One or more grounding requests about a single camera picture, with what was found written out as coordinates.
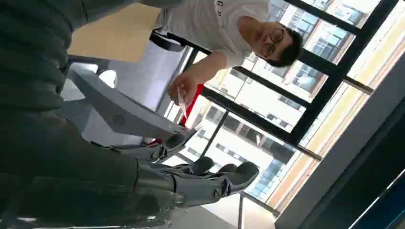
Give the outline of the person's hand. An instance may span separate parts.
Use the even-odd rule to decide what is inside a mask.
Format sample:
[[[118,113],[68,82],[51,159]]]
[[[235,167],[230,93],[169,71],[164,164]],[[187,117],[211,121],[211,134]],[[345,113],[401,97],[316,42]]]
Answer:
[[[168,87],[167,94],[170,99],[179,105],[178,93],[183,97],[184,103],[189,106],[195,96],[198,87],[198,81],[190,74],[183,72]]]

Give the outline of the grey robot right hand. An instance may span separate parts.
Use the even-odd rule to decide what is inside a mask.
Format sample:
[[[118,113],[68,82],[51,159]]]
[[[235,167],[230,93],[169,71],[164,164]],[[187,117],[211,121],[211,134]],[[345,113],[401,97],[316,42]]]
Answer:
[[[217,173],[201,162],[145,163],[85,141],[52,112],[0,114],[3,229],[164,226],[190,207],[239,193],[257,175],[251,162]]]

